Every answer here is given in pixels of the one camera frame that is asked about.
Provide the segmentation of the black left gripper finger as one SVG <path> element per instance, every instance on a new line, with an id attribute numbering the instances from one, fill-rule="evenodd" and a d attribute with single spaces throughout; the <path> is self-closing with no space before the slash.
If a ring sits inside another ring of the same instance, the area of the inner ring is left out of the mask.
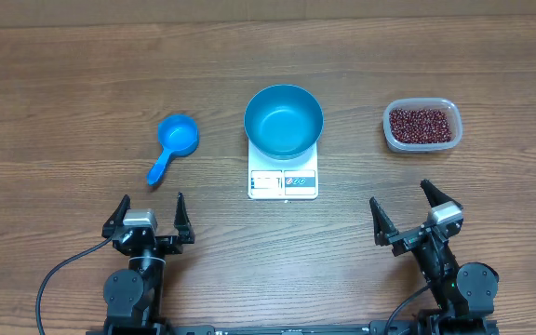
<path id="1" fill-rule="evenodd" d="M 194 243 L 195 234 L 187 214 L 183 193 L 178 193 L 178 201 L 173 225 L 178 232 L 180 241 L 183 244 Z"/>
<path id="2" fill-rule="evenodd" d="M 125 194 L 120 201 L 118 207 L 109 219 L 103 224 L 101 230 L 101 236 L 105 239 L 111 238 L 116 230 L 123 226 L 123 219 L 125 218 L 127 211 L 130 209 L 130 197 Z"/>

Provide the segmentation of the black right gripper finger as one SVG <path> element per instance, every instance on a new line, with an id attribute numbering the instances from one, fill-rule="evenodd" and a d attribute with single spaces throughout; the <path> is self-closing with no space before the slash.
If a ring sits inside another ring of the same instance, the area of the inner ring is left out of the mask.
<path id="1" fill-rule="evenodd" d="M 420 182 L 420 186 L 423 189 L 424 194 L 427 197 L 427 200 L 432 208 L 443 205 L 447 202 L 452 202 L 459 209 L 462 209 L 462 204 L 460 202 L 454 200 L 449 195 L 440 191 L 429 180 L 422 180 Z"/>
<path id="2" fill-rule="evenodd" d="M 398 230 L 375 197 L 370 198 L 369 206 L 373 219 L 375 244 L 387 246 L 390 244 L 390 238 L 398 235 Z"/>

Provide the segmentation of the blue plastic measuring scoop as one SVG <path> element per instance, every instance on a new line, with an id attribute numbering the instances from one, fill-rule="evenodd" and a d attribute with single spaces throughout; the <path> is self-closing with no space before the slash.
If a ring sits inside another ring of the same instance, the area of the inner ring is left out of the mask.
<path id="1" fill-rule="evenodd" d="M 197 123 L 185 114 L 172 115 L 159 124 L 157 139 L 162 151 L 147 174 L 146 180 L 149 186 L 156 186 L 163 179 L 173 158 L 190 155 L 197 149 L 199 144 Z"/>

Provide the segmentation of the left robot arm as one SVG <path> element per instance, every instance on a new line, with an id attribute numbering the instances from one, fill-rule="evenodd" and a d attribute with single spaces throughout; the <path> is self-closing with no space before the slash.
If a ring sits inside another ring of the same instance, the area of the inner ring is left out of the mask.
<path id="1" fill-rule="evenodd" d="M 107 304 L 104 334 L 172 334 L 161 316 L 167 255 L 178 255 L 195 241 L 183 194 L 178 194 L 175 235 L 158 235 L 151 209 L 133 209 L 125 195 L 103 224 L 101 236 L 128 257 L 126 269 L 112 273 L 103 286 Z"/>

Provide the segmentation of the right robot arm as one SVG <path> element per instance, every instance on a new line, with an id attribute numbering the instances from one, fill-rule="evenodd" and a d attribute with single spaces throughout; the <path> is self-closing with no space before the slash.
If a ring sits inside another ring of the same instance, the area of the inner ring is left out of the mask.
<path id="1" fill-rule="evenodd" d="M 374 240 L 390 246 L 395 256 L 412 253 L 425 286 L 402 301 L 385 321 L 369 323 L 370 334 L 497 334 L 494 312 L 499 275 L 482 262 L 460 265 L 449 247 L 463 224 L 462 205 L 436 188 L 429 180 L 420 183 L 431 208 L 420 226 L 399 232 L 380 203 L 370 198 Z M 411 320 L 398 320 L 400 312 L 425 291 L 435 299 L 435 309 L 424 309 Z"/>

